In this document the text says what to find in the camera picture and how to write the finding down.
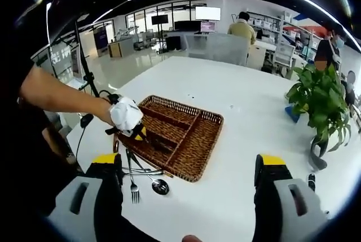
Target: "spoon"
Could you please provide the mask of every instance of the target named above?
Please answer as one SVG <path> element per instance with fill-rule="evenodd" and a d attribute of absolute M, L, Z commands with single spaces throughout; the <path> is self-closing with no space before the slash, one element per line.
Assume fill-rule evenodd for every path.
<path fill-rule="evenodd" d="M 133 161 L 142 169 L 145 170 L 144 167 L 141 166 L 138 159 L 135 157 L 135 155 L 130 152 L 130 157 L 133 159 Z M 169 193 L 169 186 L 166 181 L 162 179 L 153 179 L 149 174 L 147 176 L 152 180 L 152 189 L 158 193 L 159 195 L 167 195 Z"/>

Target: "blue object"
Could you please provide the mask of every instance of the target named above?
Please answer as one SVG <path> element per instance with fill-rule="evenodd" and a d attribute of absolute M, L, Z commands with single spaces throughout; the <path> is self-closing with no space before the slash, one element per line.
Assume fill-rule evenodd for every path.
<path fill-rule="evenodd" d="M 300 115 L 299 114 L 293 114 L 292 113 L 292 105 L 289 105 L 288 107 L 285 107 L 284 110 L 286 111 L 286 113 L 288 114 L 289 117 L 291 117 L 292 121 L 296 124 L 298 122 L 298 120 L 300 119 Z"/>

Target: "face mask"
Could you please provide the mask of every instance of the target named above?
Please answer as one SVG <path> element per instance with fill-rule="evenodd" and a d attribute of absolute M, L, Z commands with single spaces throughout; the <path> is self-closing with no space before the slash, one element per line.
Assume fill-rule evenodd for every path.
<path fill-rule="evenodd" d="M 336 46 L 337 48 L 341 49 L 345 44 L 345 41 L 342 40 L 339 36 L 336 38 Z"/>

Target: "white chair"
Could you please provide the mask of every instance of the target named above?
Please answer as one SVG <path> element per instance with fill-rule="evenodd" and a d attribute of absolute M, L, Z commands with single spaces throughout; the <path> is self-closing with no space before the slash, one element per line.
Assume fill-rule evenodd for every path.
<path fill-rule="evenodd" d="M 184 40 L 187 46 L 187 56 L 190 58 L 206 59 L 207 35 L 185 34 Z"/>
<path fill-rule="evenodd" d="M 235 35 L 208 35 L 206 59 L 246 66 L 249 40 Z"/>
<path fill-rule="evenodd" d="M 281 66 L 292 67 L 292 55 L 296 47 L 284 42 L 278 42 L 276 51 L 273 55 L 273 63 Z"/>

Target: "man in beige jacket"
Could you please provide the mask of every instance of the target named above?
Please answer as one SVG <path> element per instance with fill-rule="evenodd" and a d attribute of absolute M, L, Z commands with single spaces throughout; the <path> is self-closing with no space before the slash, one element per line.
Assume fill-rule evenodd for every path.
<path fill-rule="evenodd" d="M 249 45 L 253 45 L 256 41 L 256 33 L 254 29 L 248 24 L 249 14 L 240 12 L 237 23 L 233 23 L 228 28 L 228 34 L 247 38 Z"/>

